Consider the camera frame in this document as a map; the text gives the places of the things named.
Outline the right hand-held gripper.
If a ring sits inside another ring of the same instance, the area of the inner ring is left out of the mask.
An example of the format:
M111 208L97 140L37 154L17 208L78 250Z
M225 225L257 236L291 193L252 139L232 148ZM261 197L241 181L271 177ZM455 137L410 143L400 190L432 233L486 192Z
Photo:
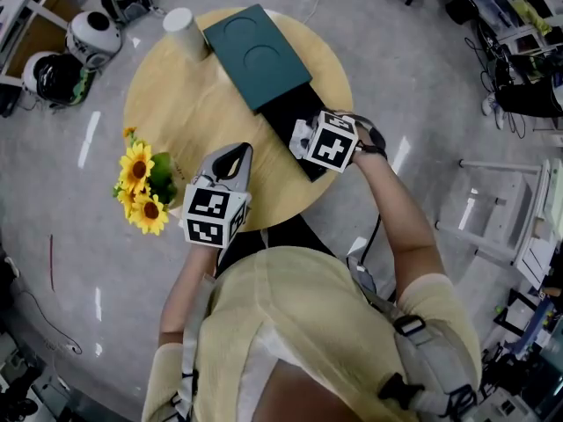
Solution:
M342 173L358 141L351 116L323 110L310 121L296 120L289 150L297 160Z

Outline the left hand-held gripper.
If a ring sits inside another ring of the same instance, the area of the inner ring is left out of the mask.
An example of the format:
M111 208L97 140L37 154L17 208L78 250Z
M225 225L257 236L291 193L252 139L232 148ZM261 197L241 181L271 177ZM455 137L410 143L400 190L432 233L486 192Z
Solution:
M239 142L207 155L198 176L186 186L182 206L182 227L190 244L226 249L245 224L251 195L253 148ZM229 188L213 179L228 179Z

